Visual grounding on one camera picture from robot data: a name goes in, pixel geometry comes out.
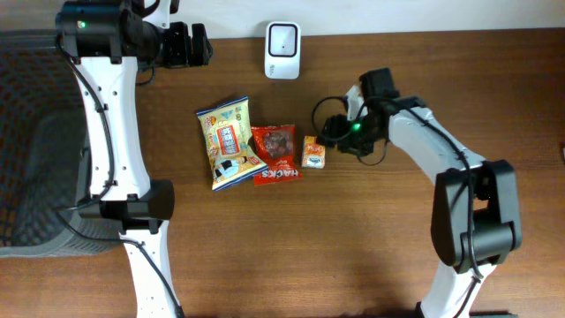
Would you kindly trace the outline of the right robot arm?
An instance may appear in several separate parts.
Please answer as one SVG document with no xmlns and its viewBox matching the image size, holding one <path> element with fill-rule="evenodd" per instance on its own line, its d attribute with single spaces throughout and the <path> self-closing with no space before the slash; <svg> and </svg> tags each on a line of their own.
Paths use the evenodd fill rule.
<svg viewBox="0 0 565 318">
<path fill-rule="evenodd" d="M 516 171 L 458 141 L 419 97 L 402 96 L 388 68 L 361 75 L 336 100 L 344 112 L 316 128 L 319 144 L 370 155 L 376 142 L 406 153 L 434 187 L 431 238 L 439 258 L 409 317 L 470 317 L 478 292 L 523 241 Z"/>
</svg>

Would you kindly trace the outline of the white barcode scanner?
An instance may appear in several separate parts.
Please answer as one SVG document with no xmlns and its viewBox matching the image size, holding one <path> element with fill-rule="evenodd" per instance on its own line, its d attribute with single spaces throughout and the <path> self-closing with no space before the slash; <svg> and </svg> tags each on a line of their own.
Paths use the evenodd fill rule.
<svg viewBox="0 0 565 318">
<path fill-rule="evenodd" d="M 273 21 L 265 33 L 264 73 L 272 80 L 296 80 L 300 74 L 301 28 L 297 23 Z"/>
</svg>

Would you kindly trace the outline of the orange tissue pack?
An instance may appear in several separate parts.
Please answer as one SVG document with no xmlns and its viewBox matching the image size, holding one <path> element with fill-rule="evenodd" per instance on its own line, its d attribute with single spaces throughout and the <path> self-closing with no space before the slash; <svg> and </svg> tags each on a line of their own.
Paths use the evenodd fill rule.
<svg viewBox="0 0 565 318">
<path fill-rule="evenodd" d="M 326 149 L 316 142 L 314 136 L 305 136 L 301 165 L 304 168 L 323 169 L 325 167 Z"/>
</svg>

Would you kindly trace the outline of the grey plastic mesh basket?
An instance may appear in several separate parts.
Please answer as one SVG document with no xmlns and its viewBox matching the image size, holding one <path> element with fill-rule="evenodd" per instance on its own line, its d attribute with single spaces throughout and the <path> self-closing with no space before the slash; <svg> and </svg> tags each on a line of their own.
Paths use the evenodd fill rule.
<svg viewBox="0 0 565 318">
<path fill-rule="evenodd" d="M 1 33 L 1 255 L 96 255 L 118 245 L 109 220 L 72 210 L 90 154 L 79 86 L 52 31 Z"/>
</svg>

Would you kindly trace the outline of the yellow wet wipes pack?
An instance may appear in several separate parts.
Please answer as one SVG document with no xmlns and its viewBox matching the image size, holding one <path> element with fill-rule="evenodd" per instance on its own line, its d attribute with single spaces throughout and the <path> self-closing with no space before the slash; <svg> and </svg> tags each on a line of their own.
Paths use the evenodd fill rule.
<svg viewBox="0 0 565 318">
<path fill-rule="evenodd" d="M 239 184 L 268 169 L 249 145 L 252 128 L 247 96 L 200 110 L 196 116 L 204 136 L 213 191 Z"/>
</svg>

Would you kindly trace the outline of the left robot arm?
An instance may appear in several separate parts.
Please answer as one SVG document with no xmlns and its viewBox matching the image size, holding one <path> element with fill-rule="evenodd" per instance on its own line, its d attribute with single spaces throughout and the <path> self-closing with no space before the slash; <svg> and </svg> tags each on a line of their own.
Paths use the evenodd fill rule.
<svg viewBox="0 0 565 318">
<path fill-rule="evenodd" d="M 202 24 L 171 21 L 177 1 L 67 1 L 56 49 L 76 77 L 87 121 L 87 197 L 72 211 L 107 221 L 128 255 L 139 317 L 181 317 L 168 252 L 175 205 L 169 180 L 152 180 L 142 157 L 135 91 L 139 72 L 198 67 L 214 51 Z"/>
</svg>

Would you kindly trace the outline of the red snack bag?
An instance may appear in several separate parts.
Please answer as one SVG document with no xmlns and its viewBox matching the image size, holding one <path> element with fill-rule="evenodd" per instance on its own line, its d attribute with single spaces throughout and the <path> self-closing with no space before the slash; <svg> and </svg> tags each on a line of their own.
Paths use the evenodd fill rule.
<svg viewBox="0 0 565 318">
<path fill-rule="evenodd" d="M 294 125 L 254 126 L 252 136 L 259 158 L 267 169 L 253 177 L 255 186 L 299 180 L 302 173 L 295 165 Z"/>
</svg>

